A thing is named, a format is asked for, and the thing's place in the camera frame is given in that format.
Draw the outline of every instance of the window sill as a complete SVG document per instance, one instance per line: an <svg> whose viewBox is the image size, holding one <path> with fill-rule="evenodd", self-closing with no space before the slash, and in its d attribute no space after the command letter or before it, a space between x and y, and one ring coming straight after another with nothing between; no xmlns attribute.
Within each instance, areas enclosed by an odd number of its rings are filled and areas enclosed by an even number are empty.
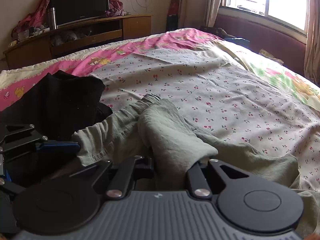
<svg viewBox="0 0 320 240"><path fill-rule="evenodd" d="M218 14L236 17L236 18L242 18L254 23L258 23L266 27L269 27L270 29L274 29L290 37L293 37L304 44L307 43L307 35L305 33L299 30L296 30L295 28L292 28L286 24L283 24L281 22L278 22L276 20L270 19L268 17L262 16L259 14L255 14L252 12L248 12L248 11L244 11L244 10L240 10L232 7L226 7L226 6L220 6L218 10Z"/></svg>

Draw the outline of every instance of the tv stand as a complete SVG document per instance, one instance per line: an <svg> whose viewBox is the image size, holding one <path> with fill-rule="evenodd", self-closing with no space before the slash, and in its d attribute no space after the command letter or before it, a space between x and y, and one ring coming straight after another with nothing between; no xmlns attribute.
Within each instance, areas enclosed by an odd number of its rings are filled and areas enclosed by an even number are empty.
<svg viewBox="0 0 320 240"><path fill-rule="evenodd" d="M51 38L67 30L90 27L91 35L58 46L51 45ZM17 69L43 61L66 56L81 49L114 41L123 41L151 35L151 15L88 19L74 22L21 41L5 54L9 69Z"/></svg>

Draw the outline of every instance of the black fabric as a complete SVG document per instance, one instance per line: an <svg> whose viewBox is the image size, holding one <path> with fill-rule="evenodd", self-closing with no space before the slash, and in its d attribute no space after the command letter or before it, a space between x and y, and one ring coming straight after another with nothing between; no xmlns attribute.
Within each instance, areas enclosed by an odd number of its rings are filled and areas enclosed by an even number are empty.
<svg viewBox="0 0 320 240"><path fill-rule="evenodd" d="M104 84L95 77L63 71L47 74L23 97L0 112L5 124L34 124L50 140L69 141L75 131L101 122L112 110L99 103Z"/></svg>

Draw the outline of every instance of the grey ribbed panel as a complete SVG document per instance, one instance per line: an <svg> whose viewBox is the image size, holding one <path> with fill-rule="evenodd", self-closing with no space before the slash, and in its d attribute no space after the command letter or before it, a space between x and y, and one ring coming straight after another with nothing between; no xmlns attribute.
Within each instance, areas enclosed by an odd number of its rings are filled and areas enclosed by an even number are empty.
<svg viewBox="0 0 320 240"><path fill-rule="evenodd" d="M226 224L211 203L191 199L185 191L133 191L121 201L105 203L81 229L62 236L26 231L14 240L299 240L294 232L279 236L245 234Z"/></svg>

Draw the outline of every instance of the window frame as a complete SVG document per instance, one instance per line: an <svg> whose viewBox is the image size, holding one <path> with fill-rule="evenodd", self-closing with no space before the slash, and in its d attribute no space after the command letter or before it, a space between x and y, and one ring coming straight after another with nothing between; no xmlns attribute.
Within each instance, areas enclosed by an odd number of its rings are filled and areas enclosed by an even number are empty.
<svg viewBox="0 0 320 240"><path fill-rule="evenodd" d="M222 0L222 3L221 5L222 6L225 6L227 8L233 8L233 7L229 7L226 5L227 4L227 0ZM266 19L270 19L270 20L273 20L273 21L276 21L278 23L280 23L281 25L285 25L285 26L288 26L292 29L295 29L303 34L307 34L308 32L308 20L309 20L309 0L307 0L307 13L306 13L306 21L305 21L305 26L304 26L304 30L288 23L288 22L285 22L283 20L280 20L276 17L273 17L271 15L268 14L269 12L269 0L266 0L266 6L265 6L265 14L264 15L259 15L259 14L256 14L256 13L252 13L252 12L248 12L248 11L245 11L246 13L251 13L253 15L257 15L257 16L260 16L260 17L265 17Z"/></svg>

